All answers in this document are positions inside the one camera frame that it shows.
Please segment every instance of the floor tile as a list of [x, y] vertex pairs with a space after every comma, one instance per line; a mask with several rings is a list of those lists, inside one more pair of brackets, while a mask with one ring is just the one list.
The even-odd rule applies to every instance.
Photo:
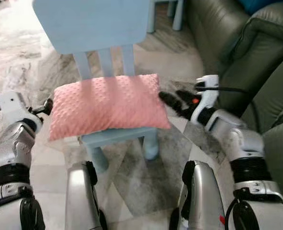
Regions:
[[30, 181], [35, 193], [66, 193], [66, 167], [34, 165], [30, 170]]
[[108, 223], [121, 222], [133, 218], [126, 203], [112, 183], [102, 204], [102, 208]]
[[160, 80], [196, 82], [203, 74], [199, 55], [136, 51], [134, 57], [138, 74], [157, 73]]
[[186, 123], [188, 122], [187, 119], [181, 117], [173, 117], [169, 116], [168, 120], [181, 132], [184, 132]]
[[108, 227], [110, 230], [166, 230], [169, 228], [171, 212], [171, 209], [160, 211], [147, 216], [113, 223]]
[[67, 169], [71, 168], [71, 166], [75, 163], [91, 161], [84, 146], [65, 146], [63, 153]]
[[64, 154], [37, 141], [32, 148], [32, 166], [35, 165], [65, 165]]
[[55, 193], [35, 193], [39, 202], [47, 230], [65, 229], [66, 195]]
[[139, 141], [132, 141], [114, 178], [115, 187], [135, 217], [177, 206], [192, 143], [174, 126], [159, 130], [158, 137], [157, 159], [146, 161]]

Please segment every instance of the chair seat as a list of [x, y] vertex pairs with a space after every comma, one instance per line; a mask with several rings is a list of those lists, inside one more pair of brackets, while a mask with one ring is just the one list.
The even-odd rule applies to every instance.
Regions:
[[82, 136], [82, 142], [92, 148], [110, 145], [116, 142], [143, 137], [149, 132], [156, 132], [153, 127], [113, 128]]

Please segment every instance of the chair backrest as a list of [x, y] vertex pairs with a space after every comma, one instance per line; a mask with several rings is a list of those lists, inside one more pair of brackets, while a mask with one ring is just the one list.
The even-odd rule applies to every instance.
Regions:
[[98, 50], [104, 76], [113, 76], [112, 46], [121, 46], [125, 75], [135, 75], [132, 44], [146, 36], [149, 0], [34, 0], [34, 11], [54, 48], [73, 54], [83, 79], [87, 51]]

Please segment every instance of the marble floor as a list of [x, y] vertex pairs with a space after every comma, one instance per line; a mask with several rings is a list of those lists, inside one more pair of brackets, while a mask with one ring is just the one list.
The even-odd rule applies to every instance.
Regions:
[[[115, 74], [121, 74], [120, 50], [112, 50]], [[192, 89], [202, 76], [202, 60], [189, 29], [172, 30], [166, 5], [157, 7], [156, 32], [134, 45], [136, 72], [158, 73], [162, 90]], [[101, 76], [98, 57], [89, 53], [92, 72]], [[28, 105], [37, 107], [53, 90], [80, 79], [72, 55], [58, 54], [32, 8], [31, 0], [0, 4], [0, 92], [9, 89], [23, 94]], [[145, 161], [138, 140], [104, 147], [109, 168], [98, 176], [100, 207], [109, 229], [166, 230], [177, 206], [181, 174], [189, 159], [207, 162], [214, 170], [224, 207], [233, 199], [232, 175], [219, 146], [204, 131], [167, 109], [170, 130], [159, 131], [160, 157]], [[31, 184], [41, 204], [48, 230], [63, 230], [67, 169], [77, 161], [90, 160], [78, 144], [49, 142], [50, 119], [33, 147]], [[3, 130], [0, 113], [0, 133]]]

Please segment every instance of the black rubber foot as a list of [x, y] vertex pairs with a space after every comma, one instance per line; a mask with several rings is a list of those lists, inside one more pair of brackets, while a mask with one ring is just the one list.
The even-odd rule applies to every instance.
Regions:
[[175, 208], [170, 216], [169, 230], [177, 230], [179, 223], [179, 208]]
[[107, 223], [106, 223], [106, 219], [105, 219], [105, 216], [102, 210], [100, 210], [100, 224], [101, 224], [102, 230], [107, 230]]

